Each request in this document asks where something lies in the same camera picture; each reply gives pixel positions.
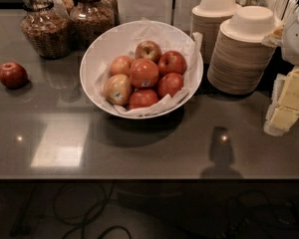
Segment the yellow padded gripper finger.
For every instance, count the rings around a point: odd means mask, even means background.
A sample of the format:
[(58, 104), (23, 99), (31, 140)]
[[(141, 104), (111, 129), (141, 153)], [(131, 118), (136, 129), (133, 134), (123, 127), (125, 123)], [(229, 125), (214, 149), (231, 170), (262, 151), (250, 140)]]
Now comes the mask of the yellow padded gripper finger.
[(288, 132), (298, 119), (299, 115), (294, 110), (270, 106), (265, 117), (263, 129), (267, 134), (281, 136)]

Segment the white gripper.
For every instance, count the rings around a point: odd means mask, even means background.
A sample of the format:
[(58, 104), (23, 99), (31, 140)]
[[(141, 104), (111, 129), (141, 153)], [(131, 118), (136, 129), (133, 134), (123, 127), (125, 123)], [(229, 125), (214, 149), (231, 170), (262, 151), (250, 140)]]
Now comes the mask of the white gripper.
[[(281, 48), (282, 59), (299, 66), (299, 5), (289, 10), (283, 21), (269, 34), (262, 44)], [(285, 78), (278, 105), (299, 113), (299, 67), (288, 73)]]

